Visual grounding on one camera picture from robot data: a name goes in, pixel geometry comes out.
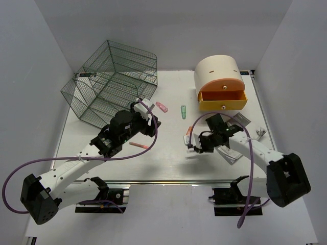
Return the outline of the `pink pen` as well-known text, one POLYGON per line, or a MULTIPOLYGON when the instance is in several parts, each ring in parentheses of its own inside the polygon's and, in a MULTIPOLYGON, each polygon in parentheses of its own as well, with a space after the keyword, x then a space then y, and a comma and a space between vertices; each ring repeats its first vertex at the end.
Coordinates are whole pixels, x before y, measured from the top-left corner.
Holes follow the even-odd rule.
POLYGON ((142 149, 148 149, 149 147, 147 145, 143 145, 143 144, 139 144, 139 143, 135 143, 135 142, 129 142, 129 145, 138 147, 138 148, 142 148, 142 149))

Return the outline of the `pink correction tape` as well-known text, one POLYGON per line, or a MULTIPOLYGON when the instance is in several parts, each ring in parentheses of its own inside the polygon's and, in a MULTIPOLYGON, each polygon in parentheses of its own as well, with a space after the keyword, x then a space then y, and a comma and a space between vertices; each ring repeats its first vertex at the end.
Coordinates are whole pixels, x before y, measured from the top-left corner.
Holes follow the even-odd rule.
POLYGON ((161 102, 156 102, 155 104, 162 112, 164 113, 168 112, 168 108, 165 105, 163 105, 161 102))

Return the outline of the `yellow drawer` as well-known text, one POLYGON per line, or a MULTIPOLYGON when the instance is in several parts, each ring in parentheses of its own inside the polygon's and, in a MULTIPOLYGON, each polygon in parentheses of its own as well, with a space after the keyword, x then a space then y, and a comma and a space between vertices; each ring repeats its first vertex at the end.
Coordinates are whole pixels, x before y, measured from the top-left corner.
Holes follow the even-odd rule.
POLYGON ((242 110, 248 99, 245 91, 199 92, 200 111, 242 110))

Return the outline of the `orange top drawer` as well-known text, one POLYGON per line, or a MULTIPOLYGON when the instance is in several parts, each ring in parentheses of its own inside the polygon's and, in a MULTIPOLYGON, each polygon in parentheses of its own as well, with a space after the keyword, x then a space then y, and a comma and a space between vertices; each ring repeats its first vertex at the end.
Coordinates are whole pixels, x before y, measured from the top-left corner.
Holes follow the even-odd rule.
POLYGON ((227 78, 216 79, 204 84, 201 92, 221 92, 221 91, 244 91, 245 84, 240 79, 227 78))

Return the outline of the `cream round drawer box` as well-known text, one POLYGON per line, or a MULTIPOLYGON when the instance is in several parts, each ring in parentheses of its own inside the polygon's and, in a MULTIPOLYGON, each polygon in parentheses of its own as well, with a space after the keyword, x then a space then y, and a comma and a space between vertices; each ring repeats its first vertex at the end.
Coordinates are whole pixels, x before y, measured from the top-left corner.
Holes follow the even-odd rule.
POLYGON ((201 60, 194 71, 194 81, 197 93, 200 88, 216 79, 235 78, 242 80, 235 59, 227 55, 214 55, 201 60))

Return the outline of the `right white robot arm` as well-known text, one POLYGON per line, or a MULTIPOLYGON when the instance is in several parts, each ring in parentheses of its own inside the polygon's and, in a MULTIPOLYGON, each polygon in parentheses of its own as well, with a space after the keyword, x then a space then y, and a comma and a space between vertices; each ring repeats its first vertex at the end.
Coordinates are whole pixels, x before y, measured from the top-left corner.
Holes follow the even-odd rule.
POLYGON ((250 160, 251 172, 257 165, 266 175, 265 178, 254 178, 251 173, 245 179, 248 181, 246 187, 239 185, 233 188, 230 196, 234 202, 241 204, 251 194, 268 198, 279 207, 286 207, 311 191, 309 179, 298 155, 286 155, 269 149, 251 138, 246 127, 238 120, 229 125, 224 122, 220 113, 210 112, 206 116, 209 130, 199 135, 190 132, 188 149, 202 154, 212 153, 215 148, 226 146, 250 160))

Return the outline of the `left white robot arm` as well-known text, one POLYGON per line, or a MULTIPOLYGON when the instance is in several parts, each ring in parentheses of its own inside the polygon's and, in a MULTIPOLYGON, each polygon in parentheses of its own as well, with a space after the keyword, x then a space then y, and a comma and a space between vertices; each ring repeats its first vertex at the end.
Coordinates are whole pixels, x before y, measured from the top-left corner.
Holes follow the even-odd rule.
POLYGON ((130 110, 121 110, 110 123, 80 151, 59 167, 39 177, 25 177, 20 200, 34 222, 42 225, 56 213, 77 203, 104 203, 109 188, 99 177, 87 178, 82 184, 74 181, 89 170, 114 160, 123 144, 138 133, 157 138, 160 122, 153 115, 154 104, 148 99, 136 100, 130 110))

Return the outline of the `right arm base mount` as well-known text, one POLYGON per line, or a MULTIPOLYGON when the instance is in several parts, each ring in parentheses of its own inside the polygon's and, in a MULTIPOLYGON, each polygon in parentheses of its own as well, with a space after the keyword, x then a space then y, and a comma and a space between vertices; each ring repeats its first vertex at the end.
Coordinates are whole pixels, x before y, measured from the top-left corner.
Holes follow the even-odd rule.
POLYGON ((215 216, 241 216, 245 210, 247 190, 241 194, 239 183, 248 180, 249 176, 241 176, 225 185, 212 188, 213 194, 208 197, 214 205, 215 216))

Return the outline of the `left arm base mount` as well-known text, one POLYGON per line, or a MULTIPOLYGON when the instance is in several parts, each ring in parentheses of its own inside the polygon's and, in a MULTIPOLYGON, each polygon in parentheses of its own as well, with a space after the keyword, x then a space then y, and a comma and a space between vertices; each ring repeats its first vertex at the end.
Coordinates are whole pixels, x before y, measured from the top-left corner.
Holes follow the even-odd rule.
POLYGON ((93 199, 87 199, 87 204, 77 204, 75 213, 123 214, 125 212, 129 198, 129 187, 108 185, 99 177, 86 178, 83 183, 86 182, 97 185, 97 195, 93 199))

